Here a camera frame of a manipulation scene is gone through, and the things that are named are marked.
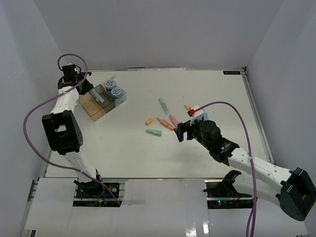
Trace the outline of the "blue lidded jar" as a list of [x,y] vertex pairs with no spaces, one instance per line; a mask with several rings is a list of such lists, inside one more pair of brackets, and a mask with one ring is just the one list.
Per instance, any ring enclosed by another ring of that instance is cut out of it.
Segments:
[[119,99],[123,96],[123,90],[120,87],[115,87],[111,90],[111,96],[114,99]]
[[104,88],[107,91],[111,91],[113,88],[117,86],[116,82],[113,79],[108,79],[104,82]]

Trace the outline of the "green capped highlighter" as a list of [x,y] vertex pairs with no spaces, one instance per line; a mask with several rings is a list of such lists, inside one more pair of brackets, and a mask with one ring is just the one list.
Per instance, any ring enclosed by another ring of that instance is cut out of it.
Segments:
[[165,113],[166,115],[169,115],[170,112],[169,112],[169,109],[168,109],[168,107],[167,107],[167,105],[166,105],[165,100],[161,97],[161,98],[158,99],[158,101],[159,101],[159,103],[160,103],[160,105],[161,105],[161,107],[162,107],[164,113]]

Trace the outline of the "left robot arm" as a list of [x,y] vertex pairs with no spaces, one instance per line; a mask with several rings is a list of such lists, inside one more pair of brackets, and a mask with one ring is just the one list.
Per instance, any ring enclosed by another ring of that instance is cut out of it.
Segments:
[[63,76],[58,81],[59,98],[53,110],[41,119],[50,148],[63,156],[75,169],[80,183],[90,182],[97,178],[97,169],[89,162],[81,146],[83,134],[74,116],[76,103],[80,95],[87,93],[92,84],[88,81],[68,91],[77,85],[83,75],[75,64],[62,67]]

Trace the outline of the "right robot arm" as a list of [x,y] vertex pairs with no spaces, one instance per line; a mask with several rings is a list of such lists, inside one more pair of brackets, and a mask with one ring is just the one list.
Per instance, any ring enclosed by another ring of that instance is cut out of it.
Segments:
[[238,144],[224,138],[213,121],[187,121],[174,130],[178,141],[198,141],[210,156],[232,168],[224,179],[205,192],[213,196],[252,195],[269,201],[297,221],[304,221],[316,203],[316,188],[308,173],[297,167],[282,168],[251,158]]

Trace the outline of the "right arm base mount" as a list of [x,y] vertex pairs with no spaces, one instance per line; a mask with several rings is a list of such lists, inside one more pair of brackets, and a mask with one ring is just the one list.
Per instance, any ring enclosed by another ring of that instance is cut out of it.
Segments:
[[231,203],[239,201],[241,198],[250,198],[251,195],[242,194],[236,191],[233,187],[233,183],[236,178],[241,175],[240,171],[231,170],[225,175],[222,181],[217,184],[206,182],[206,188],[203,192],[207,193],[209,198],[232,198]]

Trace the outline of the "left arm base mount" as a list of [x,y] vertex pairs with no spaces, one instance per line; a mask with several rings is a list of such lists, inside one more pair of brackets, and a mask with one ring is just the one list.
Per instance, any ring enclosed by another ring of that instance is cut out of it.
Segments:
[[76,184],[75,199],[88,201],[113,198],[108,189],[116,198],[119,198],[119,183],[110,182],[101,185],[99,183],[95,183],[94,181],[84,183],[77,180],[75,180],[74,183]]

